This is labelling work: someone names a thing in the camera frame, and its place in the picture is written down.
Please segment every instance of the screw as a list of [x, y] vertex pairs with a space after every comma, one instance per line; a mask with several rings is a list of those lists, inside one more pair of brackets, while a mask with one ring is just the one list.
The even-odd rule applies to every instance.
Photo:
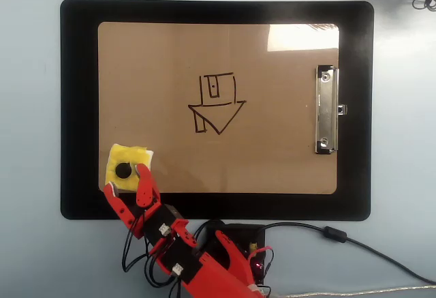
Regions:
[[328, 140], [326, 138], [322, 138], [321, 139], [321, 147], [327, 147], [328, 145]]
[[330, 80], [330, 74], [329, 73], [323, 73], [321, 75], [321, 81], [322, 82], [328, 82]]

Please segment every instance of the metal clip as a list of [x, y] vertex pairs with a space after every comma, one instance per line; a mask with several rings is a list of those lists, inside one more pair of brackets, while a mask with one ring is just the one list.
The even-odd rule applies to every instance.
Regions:
[[338, 116], [347, 114], [347, 105], [339, 105], [339, 70], [318, 65], [316, 79], [315, 152], [330, 154], [338, 150]]

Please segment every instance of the light blue table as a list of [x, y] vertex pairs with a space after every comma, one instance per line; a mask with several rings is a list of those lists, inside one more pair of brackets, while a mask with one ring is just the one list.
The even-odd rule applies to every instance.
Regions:
[[[364, 222], [329, 225], [436, 279], [436, 13], [406, 0], [366, 1], [375, 8], [373, 210]], [[149, 288], [141, 267], [121, 270], [120, 222], [68, 221], [59, 211], [61, 2], [0, 0], [0, 296], [167, 297]], [[421, 284], [304, 229], [267, 237], [277, 256], [267, 284], [280, 293]]]

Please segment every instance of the white cable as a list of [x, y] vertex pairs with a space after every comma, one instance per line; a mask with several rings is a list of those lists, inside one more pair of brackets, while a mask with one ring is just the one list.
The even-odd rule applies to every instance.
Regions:
[[425, 290], [425, 289], [436, 289], [436, 286], [404, 286], [404, 287], [400, 287], [400, 288], [360, 291], [358, 293], [301, 293], [301, 294], [286, 295], [286, 296], [271, 296], [271, 298], [273, 298], [273, 297], [275, 297], [275, 298], [304, 298], [304, 297], [316, 297], [316, 296], [354, 297], [354, 296], [363, 296], [363, 295], [373, 295], [376, 293], [395, 293], [398, 291]]

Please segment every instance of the clipboard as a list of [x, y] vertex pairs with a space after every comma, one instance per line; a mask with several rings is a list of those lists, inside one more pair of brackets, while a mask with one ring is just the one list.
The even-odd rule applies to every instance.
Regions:
[[[318, 113], [316, 72], [337, 69], [335, 25], [104, 22], [98, 38], [101, 190], [114, 143], [155, 152], [161, 192], [336, 190], [337, 155], [315, 139], [332, 119]], [[331, 145], [333, 127], [322, 137]]]
[[[368, 216], [369, 4], [67, 0], [61, 21], [65, 217], [114, 217], [98, 190], [113, 143], [155, 151], [163, 198], [188, 218]], [[283, 34], [298, 27], [336, 29], [339, 44], [286, 44]], [[73, 41], [78, 31], [91, 39], [84, 46]], [[356, 42], [359, 53], [346, 55]], [[88, 66], [64, 72], [80, 62]], [[67, 131], [83, 105], [92, 109], [74, 123], [90, 132], [80, 131], [90, 169], [78, 194], [64, 179], [74, 178], [67, 166], [87, 163]]]

